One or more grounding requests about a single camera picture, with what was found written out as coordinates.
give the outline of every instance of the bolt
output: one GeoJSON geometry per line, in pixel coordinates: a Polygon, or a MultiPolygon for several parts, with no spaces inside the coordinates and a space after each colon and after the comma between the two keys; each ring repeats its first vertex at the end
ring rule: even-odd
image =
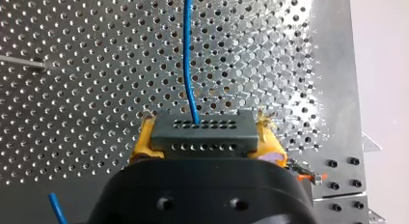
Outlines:
{"type": "Polygon", "coordinates": [[[363,208],[365,207],[365,205],[364,205],[362,202],[356,202],[356,203],[354,204],[354,207],[355,207],[356,209],[358,209],[358,210],[361,210],[361,209],[363,209],[363,208]]]}
{"type": "Polygon", "coordinates": [[[342,211],[342,207],[340,205],[338,205],[338,204],[334,204],[332,206],[332,209],[335,210],[335,211],[342,211]]]}
{"type": "Polygon", "coordinates": [[[359,165],[361,161],[359,160],[359,158],[351,157],[349,158],[349,163],[353,165],[359,165]]]}
{"type": "Polygon", "coordinates": [[[328,166],[330,166],[332,168],[337,168],[338,167],[338,163],[333,159],[328,160],[327,164],[328,164],[328,166]]]}
{"type": "Polygon", "coordinates": [[[354,185],[355,187],[362,187],[362,183],[359,180],[352,181],[352,185],[354,185]]]}
{"type": "Polygon", "coordinates": [[[330,187],[334,190],[340,189],[340,185],[337,182],[331,182],[330,187]]]}

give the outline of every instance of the metal pegboard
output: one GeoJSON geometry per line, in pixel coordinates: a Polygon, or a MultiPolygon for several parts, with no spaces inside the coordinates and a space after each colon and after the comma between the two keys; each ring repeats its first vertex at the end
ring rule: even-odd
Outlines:
{"type": "Polygon", "coordinates": [[[319,224],[369,224],[365,194],[314,200],[319,224]]]}
{"type": "MultiPolygon", "coordinates": [[[[49,66],[1,62],[0,207],[26,189],[30,209],[46,184],[63,204],[91,207],[97,192],[84,201],[85,191],[126,164],[144,110],[189,113],[183,0],[0,1],[0,54],[49,66]]],[[[349,0],[194,0],[192,9],[200,113],[264,107],[290,155],[329,175],[315,198],[364,191],[362,163],[349,163],[363,161],[349,0]]],[[[88,215],[74,210],[68,219],[88,215]]]]}

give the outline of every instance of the blue wire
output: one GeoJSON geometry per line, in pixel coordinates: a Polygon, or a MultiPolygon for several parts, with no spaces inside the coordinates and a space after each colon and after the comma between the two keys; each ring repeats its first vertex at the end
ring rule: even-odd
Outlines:
{"type": "Polygon", "coordinates": [[[192,91],[192,82],[190,78],[190,14],[191,14],[192,0],[184,0],[184,14],[183,14],[183,77],[184,87],[186,90],[187,99],[189,100],[190,112],[194,124],[199,123],[198,110],[196,108],[195,98],[192,91]]]}
{"type": "Polygon", "coordinates": [[[57,195],[55,193],[48,194],[48,199],[50,200],[51,207],[57,216],[58,222],[60,224],[68,224],[66,218],[64,217],[63,211],[61,210],[60,204],[58,203],[57,195]]]}

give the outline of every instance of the white background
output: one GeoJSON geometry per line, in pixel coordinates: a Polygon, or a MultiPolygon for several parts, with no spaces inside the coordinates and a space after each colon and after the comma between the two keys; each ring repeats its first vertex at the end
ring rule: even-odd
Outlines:
{"type": "Polygon", "coordinates": [[[409,223],[409,0],[351,0],[369,206],[409,223]]]}

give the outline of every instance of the hole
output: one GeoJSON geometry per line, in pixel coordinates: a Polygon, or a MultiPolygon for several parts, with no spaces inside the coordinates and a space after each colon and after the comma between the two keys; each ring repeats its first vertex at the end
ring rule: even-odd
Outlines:
{"type": "Polygon", "coordinates": [[[332,182],[330,187],[334,190],[339,190],[340,189],[340,185],[337,182],[332,182]]]}
{"type": "Polygon", "coordinates": [[[162,211],[171,210],[175,207],[174,199],[171,197],[161,197],[157,201],[157,208],[162,211]]]}
{"type": "Polygon", "coordinates": [[[201,145],[201,150],[206,151],[207,150],[207,144],[202,144],[201,145]]]}
{"type": "Polygon", "coordinates": [[[341,207],[340,205],[338,205],[338,204],[334,204],[334,205],[333,205],[333,210],[335,210],[335,211],[342,211],[342,207],[341,207]]]}
{"type": "Polygon", "coordinates": [[[362,187],[362,183],[360,181],[358,181],[358,180],[354,180],[352,182],[352,185],[354,185],[355,187],[362,187]]]}
{"type": "Polygon", "coordinates": [[[351,163],[353,165],[359,165],[361,163],[361,161],[359,160],[359,158],[351,157],[349,159],[349,163],[351,163]]]}
{"type": "Polygon", "coordinates": [[[234,151],[236,149],[237,149],[237,146],[235,144],[232,144],[232,145],[229,146],[230,151],[234,151]]]}
{"type": "Polygon", "coordinates": [[[241,201],[238,198],[231,199],[231,207],[238,211],[245,211],[249,208],[249,204],[245,201],[241,201]]]}
{"type": "Polygon", "coordinates": [[[356,202],[356,203],[355,203],[355,207],[356,207],[358,210],[362,210],[362,209],[365,207],[365,205],[364,205],[363,203],[361,203],[361,202],[356,202]]]}
{"type": "Polygon", "coordinates": [[[328,166],[332,167],[332,168],[337,168],[338,167],[338,163],[335,160],[328,160],[328,166]]]}

